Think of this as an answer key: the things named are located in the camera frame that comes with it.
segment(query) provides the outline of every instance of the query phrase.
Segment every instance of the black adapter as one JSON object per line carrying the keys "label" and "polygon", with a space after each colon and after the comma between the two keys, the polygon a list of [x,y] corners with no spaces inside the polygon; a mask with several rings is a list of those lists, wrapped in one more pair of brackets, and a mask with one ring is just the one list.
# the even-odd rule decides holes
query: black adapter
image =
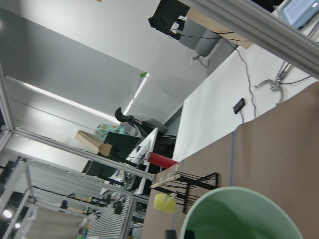
{"label": "black adapter", "polygon": [[244,98],[241,98],[240,101],[233,107],[234,113],[237,114],[245,106]]}

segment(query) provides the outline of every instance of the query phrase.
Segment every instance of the brown table surface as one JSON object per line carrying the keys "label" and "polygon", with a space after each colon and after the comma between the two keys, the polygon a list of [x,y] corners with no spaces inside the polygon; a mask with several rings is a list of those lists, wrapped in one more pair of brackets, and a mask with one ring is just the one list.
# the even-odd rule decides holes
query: brown table surface
{"label": "brown table surface", "polygon": [[[319,82],[255,120],[178,163],[179,171],[198,176],[218,172],[219,186],[255,190],[279,205],[306,239],[319,238]],[[156,175],[154,183],[171,167]],[[207,190],[196,189],[201,196]],[[164,239],[165,230],[179,233],[182,206],[170,214],[154,209],[151,191],[143,239]]]}

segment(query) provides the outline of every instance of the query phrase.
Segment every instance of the gray wall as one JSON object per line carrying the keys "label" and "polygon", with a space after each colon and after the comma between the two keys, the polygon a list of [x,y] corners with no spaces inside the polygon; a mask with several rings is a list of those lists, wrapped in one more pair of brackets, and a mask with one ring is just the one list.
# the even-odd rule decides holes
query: gray wall
{"label": "gray wall", "polygon": [[0,22],[6,75],[110,115],[133,97],[142,70],[3,8]]}

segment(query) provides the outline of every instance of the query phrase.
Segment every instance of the green cup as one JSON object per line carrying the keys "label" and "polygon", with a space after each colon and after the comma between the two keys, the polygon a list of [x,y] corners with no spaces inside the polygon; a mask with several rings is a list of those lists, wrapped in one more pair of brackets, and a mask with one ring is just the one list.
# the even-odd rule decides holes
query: green cup
{"label": "green cup", "polygon": [[179,238],[191,239],[187,235],[192,234],[195,239],[303,238],[274,202],[240,187],[218,188],[200,197],[187,213]]}

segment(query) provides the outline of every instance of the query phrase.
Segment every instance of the linear light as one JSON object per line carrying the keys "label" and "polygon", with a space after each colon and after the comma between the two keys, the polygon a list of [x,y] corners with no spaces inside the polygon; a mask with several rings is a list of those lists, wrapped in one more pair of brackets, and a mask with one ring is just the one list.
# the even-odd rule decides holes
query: linear light
{"label": "linear light", "polygon": [[90,107],[87,107],[87,106],[84,106],[84,105],[82,105],[82,104],[76,103],[76,102],[74,102],[74,101],[68,100],[68,99],[66,99],[66,98],[64,98],[64,97],[58,96],[58,95],[56,95],[56,94],[54,94],[54,93],[45,91],[45,90],[40,89],[40,88],[38,88],[38,87],[32,86],[32,85],[30,85],[30,84],[24,83],[24,85],[27,86],[27,87],[29,87],[30,89],[36,91],[36,92],[39,92],[39,93],[43,94],[43,95],[49,96],[49,97],[54,98],[54,99],[56,99],[56,100],[62,101],[62,102],[64,102],[64,103],[67,103],[67,104],[72,105],[72,106],[74,106],[74,107],[77,107],[77,108],[79,108],[79,109],[85,110],[85,111],[87,111],[87,112],[90,112],[90,113],[95,114],[95,115],[97,115],[97,116],[100,116],[100,117],[102,117],[102,118],[105,118],[105,119],[107,119],[107,120],[109,120],[109,121],[111,121],[111,122],[113,122],[113,123],[115,123],[115,124],[117,124],[117,125],[119,125],[119,124],[121,123],[121,122],[119,122],[115,117],[110,116],[110,115],[108,115],[108,114],[106,114],[106,113],[97,111],[97,110],[92,109],[92,108],[90,108]]}
{"label": "linear light", "polygon": [[6,218],[12,218],[12,213],[9,212],[8,210],[4,210],[3,215],[4,215]]}
{"label": "linear light", "polygon": [[145,77],[143,78],[143,80],[142,80],[140,86],[138,87],[138,89],[136,90],[136,92],[135,92],[135,94],[134,94],[133,99],[131,99],[130,103],[128,104],[128,106],[127,106],[126,109],[124,110],[124,112],[123,112],[124,115],[126,115],[127,112],[130,110],[132,104],[134,103],[134,100],[135,100],[136,97],[139,95],[140,91],[142,90],[142,88],[143,88],[144,84],[146,83],[146,80],[148,79],[149,76],[150,76],[150,74],[147,73],[147,74],[145,75]]}

